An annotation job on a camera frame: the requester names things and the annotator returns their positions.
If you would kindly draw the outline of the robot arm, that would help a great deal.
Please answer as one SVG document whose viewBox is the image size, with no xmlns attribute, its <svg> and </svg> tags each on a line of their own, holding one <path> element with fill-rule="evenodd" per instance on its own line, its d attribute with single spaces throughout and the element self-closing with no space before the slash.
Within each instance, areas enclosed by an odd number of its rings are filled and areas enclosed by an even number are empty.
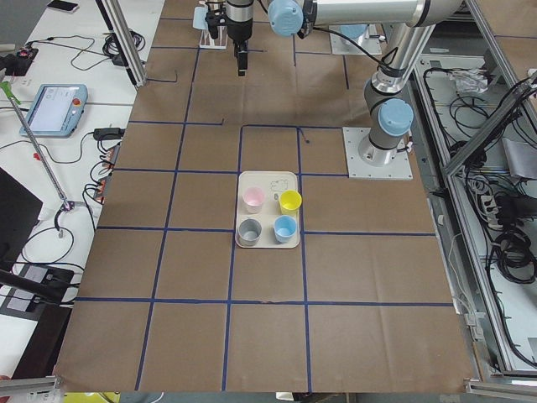
<svg viewBox="0 0 537 403">
<path fill-rule="evenodd" d="M 260 3 L 271 29 L 283 37 L 305 39 L 314 31 L 332 34 L 362 50 L 359 40 L 368 27 L 391 24 L 392 31 L 382 55 L 367 50 L 377 70 L 364 88 L 373 125 L 357 152 L 372 166 L 390 164 L 399 152 L 399 142 L 409 134 L 414 119 L 412 107 L 399 98 L 418 56 L 435 26 L 449 18 L 458 1 L 266 1 Z"/>
</svg>

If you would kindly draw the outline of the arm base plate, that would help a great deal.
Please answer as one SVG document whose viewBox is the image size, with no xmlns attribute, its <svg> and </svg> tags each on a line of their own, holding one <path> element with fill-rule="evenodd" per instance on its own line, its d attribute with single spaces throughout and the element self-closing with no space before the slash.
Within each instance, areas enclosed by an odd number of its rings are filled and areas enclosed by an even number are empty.
<svg viewBox="0 0 537 403">
<path fill-rule="evenodd" d="M 333 55 L 364 55 L 348 39 L 356 42 L 371 55 L 382 54 L 381 40 L 384 36 L 378 32 L 374 24 L 330 25 L 329 29 L 346 36 L 342 38 L 336 34 L 330 34 Z"/>
<path fill-rule="evenodd" d="M 370 128 L 343 127 L 347 173 L 351 179 L 410 181 L 409 153 L 401 139 L 392 150 L 377 149 L 370 142 Z"/>
</svg>

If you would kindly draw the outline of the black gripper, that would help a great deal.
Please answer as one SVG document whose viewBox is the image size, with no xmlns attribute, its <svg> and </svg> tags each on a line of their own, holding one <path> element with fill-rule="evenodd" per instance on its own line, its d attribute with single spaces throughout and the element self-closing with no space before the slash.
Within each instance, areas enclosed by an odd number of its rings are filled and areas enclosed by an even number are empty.
<svg viewBox="0 0 537 403">
<path fill-rule="evenodd" d="M 212 39 L 218 39 L 220 27 L 227 26 L 228 36 L 234 41 L 237 75 L 245 76 L 248 70 L 248 40 L 253 30 L 253 0 L 226 0 L 207 3 L 205 21 Z"/>
</svg>

